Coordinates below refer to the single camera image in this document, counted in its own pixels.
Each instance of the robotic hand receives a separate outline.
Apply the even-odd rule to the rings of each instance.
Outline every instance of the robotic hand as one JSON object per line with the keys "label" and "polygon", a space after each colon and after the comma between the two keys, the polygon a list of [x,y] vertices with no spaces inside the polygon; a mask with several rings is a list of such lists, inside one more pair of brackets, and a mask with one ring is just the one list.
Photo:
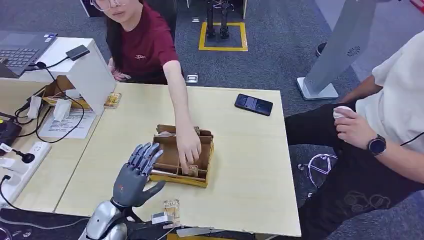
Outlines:
{"label": "robotic hand", "polygon": [[161,181],[143,191],[153,164],[163,152],[159,143],[140,144],[135,148],[115,180],[113,197],[97,206],[79,240],[126,240],[127,217],[132,217],[136,223],[146,224],[132,208],[142,206],[165,186],[165,182]]}

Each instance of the red t-shirt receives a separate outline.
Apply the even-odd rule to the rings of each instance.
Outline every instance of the red t-shirt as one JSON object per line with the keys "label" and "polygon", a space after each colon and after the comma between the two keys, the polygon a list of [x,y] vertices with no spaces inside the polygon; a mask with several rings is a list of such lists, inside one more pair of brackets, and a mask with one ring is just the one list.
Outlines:
{"label": "red t-shirt", "polygon": [[138,25],[122,29],[122,54],[122,72],[130,76],[160,72],[165,63],[178,60],[167,22],[146,3]]}

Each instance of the electrical outlet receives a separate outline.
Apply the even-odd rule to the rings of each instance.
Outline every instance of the electrical outlet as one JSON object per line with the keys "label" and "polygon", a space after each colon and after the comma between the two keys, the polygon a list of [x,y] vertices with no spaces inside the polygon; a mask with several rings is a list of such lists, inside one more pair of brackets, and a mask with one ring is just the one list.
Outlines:
{"label": "electrical outlet", "polygon": [[[9,172],[10,176],[16,174],[17,177],[21,179],[18,184],[9,184],[8,181],[4,181],[3,185],[1,186],[3,195],[9,202],[13,204],[14,201],[18,198],[19,194],[21,194],[22,190],[25,188],[28,181],[36,172],[36,170],[38,169],[44,158],[47,156],[51,148],[52,145],[50,143],[43,141],[35,142],[34,145],[32,145],[31,149],[28,151],[29,154],[33,154],[35,156],[34,160],[30,163],[24,163],[26,166],[28,166],[28,170],[23,174],[20,174],[16,171]],[[0,198],[0,208],[6,206],[6,202]]]}
{"label": "electrical outlet", "polygon": [[44,158],[49,153],[52,145],[48,142],[36,141],[29,150],[29,154],[34,154],[35,159],[38,157]]}

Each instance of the wooden box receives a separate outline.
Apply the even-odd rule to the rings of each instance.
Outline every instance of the wooden box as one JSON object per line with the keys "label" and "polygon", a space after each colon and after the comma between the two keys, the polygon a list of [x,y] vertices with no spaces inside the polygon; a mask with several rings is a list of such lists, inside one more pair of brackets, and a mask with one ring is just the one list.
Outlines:
{"label": "wooden box", "polygon": [[167,181],[206,188],[212,153],[214,152],[214,136],[212,133],[195,127],[200,138],[201,154],[199,159],[194,161],[194,164],[189,165],[189,175],[185,175],[180,164],[175,126],[158,125],[156,130],[158,135],[153,137],[153,142],[160,144],[159,147],[163,150],[163,154],[154,164],[150,179],[152,181]]}

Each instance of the laptop keyboard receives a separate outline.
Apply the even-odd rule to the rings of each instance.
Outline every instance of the laptop keyboard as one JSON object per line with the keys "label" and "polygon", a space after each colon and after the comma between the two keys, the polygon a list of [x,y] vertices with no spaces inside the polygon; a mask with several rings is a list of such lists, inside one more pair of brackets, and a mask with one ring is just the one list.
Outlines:
{"label": "laptop keyboard", "polygon": [[1,47],[0,58],[7,59],[6,67],[23,68],[39,51],[37,48]]}

